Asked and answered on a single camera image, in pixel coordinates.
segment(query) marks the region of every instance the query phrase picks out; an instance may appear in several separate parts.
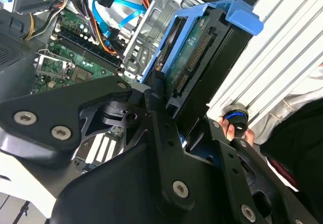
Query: white surface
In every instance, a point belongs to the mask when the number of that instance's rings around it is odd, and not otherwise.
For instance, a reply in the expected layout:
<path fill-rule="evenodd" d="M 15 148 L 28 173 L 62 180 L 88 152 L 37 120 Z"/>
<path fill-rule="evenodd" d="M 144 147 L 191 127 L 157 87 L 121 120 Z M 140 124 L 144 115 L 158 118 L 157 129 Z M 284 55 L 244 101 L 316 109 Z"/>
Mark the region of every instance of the white surface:
<path fill-rule="evenodd" d="M 56 198 L 14 157 L 0 152 L 0 175 L 11 181 L 0 179 L 0 191 L 32 202 L 46 218 L 51 212 Z"/>
<path fill-rule="evenodd" d="M 8 195 L 0 192 L 0 205 L 3 204 Z M 20 208 L 25 203 L 25 200 L 10 196 L 3 208 L 0 210 L 0 223 L 12 224 L 17 217 Z M 46 221 L 45 216 L 41 214 L 37 208 L 30 203 L 27 215 L 22 215 L 18 224 L 44 224 Z"/>
<path fill-rule="evenodd" d="M 264 30 L 253 37 L 210 102 L 216 119 L 239 102 L 254 126 L 323 61 L 323 0 L 258 0 Z"/>

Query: hand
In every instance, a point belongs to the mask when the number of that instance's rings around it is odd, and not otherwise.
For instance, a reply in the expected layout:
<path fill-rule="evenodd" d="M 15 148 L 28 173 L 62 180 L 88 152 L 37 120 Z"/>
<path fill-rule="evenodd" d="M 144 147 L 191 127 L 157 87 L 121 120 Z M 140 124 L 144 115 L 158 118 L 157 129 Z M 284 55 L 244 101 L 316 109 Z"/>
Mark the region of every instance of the hand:
<path fill-rule="evenodd" d="M 220 117 L 218 123 L 222 127 L 222 129 L 224 131 L 224 134 L 227 137 L 227 139 L 229 141 L 232 141 L 233 138 L 234 138 L 234 126 L 233 125 L 229 125 L 229 121 L 226 120 L 226 119 L 223 119 L 223 117 Z M 254 132 L 252 130 L 248 129 L 245 132 L 244 140 L 246 142 L 248 142 L 252 146 L 253 145 L 253 141 L 254 141 Z"/>

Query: silver screw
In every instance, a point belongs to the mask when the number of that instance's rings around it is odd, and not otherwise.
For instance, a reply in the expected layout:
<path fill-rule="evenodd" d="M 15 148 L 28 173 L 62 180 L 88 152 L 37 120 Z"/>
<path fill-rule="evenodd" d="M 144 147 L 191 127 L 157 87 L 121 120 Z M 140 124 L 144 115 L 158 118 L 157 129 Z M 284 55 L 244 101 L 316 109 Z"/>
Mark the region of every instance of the silver screw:
<path fill-rule="evenodd" d="M 14 120 L 20 125 L 29 126 L 37 121 L 37 116 L 29 111 L 20 111 L 15 113 Z"/>
<path fill-rule="evenodd" d="M 242 211 L 242 214 L 244 215 L 244 217 L 248 219 L 248 221 L 250 221 L 252 223 L 256 222 L 256 216 L 253 213 L 253 210 L 249 206 L 242 205 L 241 211 Z"/>
<path fill-rule="evenodd" d="M 72 132 L 67 127 L 56 126 L 52 129 L 51 134 L 53 137 L 55 137 L 59 140 L 67 140 L 71 137 Z"/>
<path fill-rule="evenodd" d="M 296 224 L 304 224 L 301 220 L 295 219 Z"/>
<path fill-rule="evenodd" d="M 247 147 L 247 144 L 244 141 L 240 141 L 240 143 L 243 147 Z"/>
<path fill-rule="evenodd" d="M 219 128 L 220 125 L 217 123 L 217 122 L 213 122 L 213 125 L 216 127 L 216 128 Z"/>
<path fill-rule="evenodd" d="M 159 99 L 159 98 L 160 98 L 160 96 L 159 96 L 158 94 L 156 94 L 155 92 L 151 93 L 151 95 L 152 95 L 153 97 L 157 98 L 157 99 Z"/>
<path fill-rule="evenodd" d="M 127 88 L 127 86 L 124 83 L 118 83 L 118 86 L 123 88 L 123 89 Z"/>
<path fill-rule="evenodd" d="M 173 191 L 181 198 L 188 196 L 188 188 L 182 181 L 176 180 L 173 182 Z"/>

